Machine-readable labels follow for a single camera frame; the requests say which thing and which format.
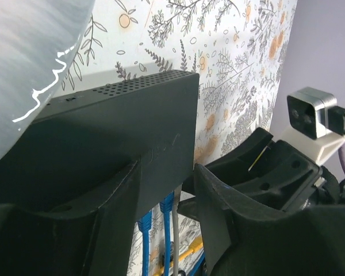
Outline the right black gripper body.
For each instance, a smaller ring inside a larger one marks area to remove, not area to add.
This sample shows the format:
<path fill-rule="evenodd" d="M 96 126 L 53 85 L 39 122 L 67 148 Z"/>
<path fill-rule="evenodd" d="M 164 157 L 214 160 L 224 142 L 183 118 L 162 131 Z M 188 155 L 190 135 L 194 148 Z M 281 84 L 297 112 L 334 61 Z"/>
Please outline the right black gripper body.
<path fill-rule="evenodd" d="M 345 178 L 338 182 L 326 167 L 321 168 L 322 175 L 313 185 L 315 191 L 303 203 L 302 210 L 316 205 L 345 205 Z"/>

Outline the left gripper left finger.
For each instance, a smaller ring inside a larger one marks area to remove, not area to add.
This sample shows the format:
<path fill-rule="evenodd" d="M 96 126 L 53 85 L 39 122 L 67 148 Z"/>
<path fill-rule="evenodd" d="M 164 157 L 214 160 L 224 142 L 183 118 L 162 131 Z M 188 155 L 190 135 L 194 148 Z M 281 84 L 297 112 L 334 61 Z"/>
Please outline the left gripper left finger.
<path fill-rule="evenodd" d="M 140 179 L 133 161 L 52 212 L 0 204 L 0 275 L 125 275 Z"/>

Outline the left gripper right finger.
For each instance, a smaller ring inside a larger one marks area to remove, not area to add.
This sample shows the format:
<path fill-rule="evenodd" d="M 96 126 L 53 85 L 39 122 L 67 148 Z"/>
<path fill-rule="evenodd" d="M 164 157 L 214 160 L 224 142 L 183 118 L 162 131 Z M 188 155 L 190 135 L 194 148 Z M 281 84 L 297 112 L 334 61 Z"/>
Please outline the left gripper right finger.
<path fill-rule="evenodd" d="M 194 169 L 209 275 L 345 275 L 345 205 L 290 213 Z"/>

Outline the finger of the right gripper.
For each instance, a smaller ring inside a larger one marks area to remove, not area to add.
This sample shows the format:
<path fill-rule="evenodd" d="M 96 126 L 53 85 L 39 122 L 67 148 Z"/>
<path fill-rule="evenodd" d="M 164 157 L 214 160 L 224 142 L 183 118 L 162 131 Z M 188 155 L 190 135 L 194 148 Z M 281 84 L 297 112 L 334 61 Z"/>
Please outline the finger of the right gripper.
<path fill-rule="evenodd" d="M 243 194 L 255 193 L 258 173 L 249 169 L 272 141 L 273 135 L 259 127 L 231 152 L 205 165 L 219 180 Z"/>
<path fill-rule="evenodd" d="M 183 184 L 193 198 L 178 213 L 197 221 L 275 221 L 292 216 L 319 216 L 320 206 L 301 209 L 313 194 L 322 169 L 285 141 L 271 141 L 250 167 L 259 175 L 255 193 L 243 194 L 219 180 L 205 165 L 196 164 Z"/>

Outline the black network switch box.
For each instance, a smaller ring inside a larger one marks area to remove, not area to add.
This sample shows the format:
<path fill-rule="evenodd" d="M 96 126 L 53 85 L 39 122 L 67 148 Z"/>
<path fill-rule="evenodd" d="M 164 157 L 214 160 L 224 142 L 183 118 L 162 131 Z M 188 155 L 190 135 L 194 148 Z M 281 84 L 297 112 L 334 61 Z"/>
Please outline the black network switch box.
<path fill-rule="evenodd" d="M 0 160 L 0 204 L 48 211 L 141 161 L 141 217 L 192 172 L 195 72 L 171 70 L 54 98 Z"/>

